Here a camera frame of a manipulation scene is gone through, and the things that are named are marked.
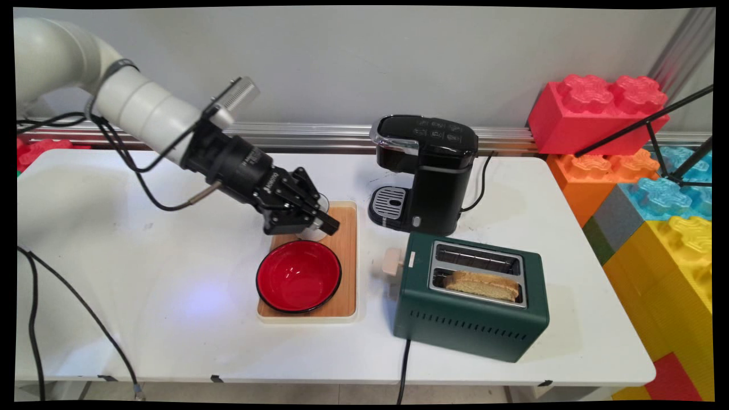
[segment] table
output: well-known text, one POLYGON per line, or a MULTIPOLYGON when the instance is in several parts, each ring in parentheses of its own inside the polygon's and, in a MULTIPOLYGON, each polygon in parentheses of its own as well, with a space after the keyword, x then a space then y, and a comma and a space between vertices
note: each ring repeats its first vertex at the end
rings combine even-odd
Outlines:
MULTIPOLYGON (((134 153, 140 165, 155 155, 134 153)), ((160 211, 113 151, 43 154, 17 179, 17 242, 85 297, 140 382, 210 382, 211 375, 224 382, 398 382, 405 345, 392 335, 398 284, 381 273, 380 260, 388 247, 404 249, 408 235, 370 222, 367 205, 374 189, 408 187, 413 176, 382 169, 371 155, 272 157, 285 169, 305 167, 331 201, 358 206, 362 297, 351 324, 261 323, 254 278, 270 243, 262 218, 223 193, 180 212, 160 211)), ((483 160, 466 204, 478 195, 483 160)), ((201 175, 168 161, 146 178, 168 205, 206 186, 201 175)), ((539 253, 551 321, 518 363, 413 342, 408 383, 592 388, 653 380, 655 368, 544 161, 493 158, 483 200, 452 237, 539 253)), ((31 274, 21 254, 17 270, 15 379, 35 380, 31 274)), ((36 334, 47 380, 129 380, 88 313, 43 268, 39 299, 36 334)))

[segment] red bowl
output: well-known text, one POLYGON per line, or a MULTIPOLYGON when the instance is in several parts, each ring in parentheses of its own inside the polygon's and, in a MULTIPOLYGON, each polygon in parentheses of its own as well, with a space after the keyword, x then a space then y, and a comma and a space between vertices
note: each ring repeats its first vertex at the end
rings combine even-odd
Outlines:
POLYGON ((261 300, 286 313, 320 307, 334 295, 341 281, 342 266, 337 255, 314 241, 294 241, 275 248, 256 274, 261 300))

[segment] bowl rim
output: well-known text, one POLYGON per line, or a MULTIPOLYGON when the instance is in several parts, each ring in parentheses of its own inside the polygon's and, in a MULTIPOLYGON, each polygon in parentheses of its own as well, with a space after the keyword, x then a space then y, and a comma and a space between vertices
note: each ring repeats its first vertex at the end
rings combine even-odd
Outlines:
POLYGON ((287 242, 285 244, 280 244, 277 247, 273 248, 261 260, 261 263, 258 264, 258 269, 256 270, 256 292, 258 292, 258 297, 261 298, 261 300, 263 301, 263 303, 265 303, 266 305, 268 305, 268 307, 272 308, 273 310, 276 310, 277 312, 281 312, 281 313, 306 313, 306 312, 311 312, 314 309, 318 309, 318 308, 322 307, 326 302, 328 302, 334 296, 334 294, 337 292, 337 290, 339 290, 339 285, 341 284, 341 282, 342 282, 342 263, 339 261, 339 257, 337 256, 337 254, 332 250, 332 248, 328 247, 327 245, 322 244, 321 242, 310 241, 310 240, 307 240, 307 239, 298 239, 296 241, 290 241, 290 242, 287 242), (334 289, 329 294, 329 296, 327 296, 323 301, 321 301, 321 303, 319 303, 319 304, 317 304, 317 305, 315 305, 315 306, 313 306, 311 308, 302 309, 302 310, 286 310, 286 309, 280 309, 280 308, 277 308, 274 305, 272 305, 268 301, 268 299, 266 299, 263 296, 263 294, 261 293, 260 286, 258 285, 258 276, 260 276, 260 274, 261 274, 261 266, 263 266, 263 263, 268 259, 269 256, 271 256, 272 253, 274 253, 276 250, 278 250, 281 247, 285 247, 286 245, 293 244, 293 243, 296 243, 296 242, 313 242, 314 244, 318 244, 318 245, 323 246, 326 250, 328 250, 329 252, 331 252, 332 255, 334 255, 334 259, 337 261, 337 268, 339 269, 339 274, 337 276, 337 284, 334 286, 334 289))

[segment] black coffee maker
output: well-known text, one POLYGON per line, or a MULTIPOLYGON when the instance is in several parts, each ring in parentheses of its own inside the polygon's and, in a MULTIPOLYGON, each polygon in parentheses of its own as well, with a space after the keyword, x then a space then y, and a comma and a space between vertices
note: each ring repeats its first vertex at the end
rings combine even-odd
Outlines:
POLYGON ((370 138, 377 144, 379 166, 415 174, 410 189, 377 189, 370 219, 397 231, 452 234, 478 153, 473 130, 438 118, 390 115, 373 124, 370 138))

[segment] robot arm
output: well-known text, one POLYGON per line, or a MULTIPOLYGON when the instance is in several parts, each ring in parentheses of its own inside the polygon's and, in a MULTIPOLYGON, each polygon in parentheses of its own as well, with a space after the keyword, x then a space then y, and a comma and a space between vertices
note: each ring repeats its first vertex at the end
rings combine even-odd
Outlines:
POLYGON ((194 131, 166 155, 183 169, 200 172, 209 184, 265 218, 266 234, 318 228, 332 235, 339 222, 319 209, 319 192, 303 168, 275 167, 262 150, 222 131, 259 91, 248 79, 233 81, 201 112, 147 79, 103 40, 70 23, 36 18, 13 22, 15 106, 18 113, 38 97, 64 87, 95 96, 95 107, 111 124, 157 152, 188 128, 194 131))

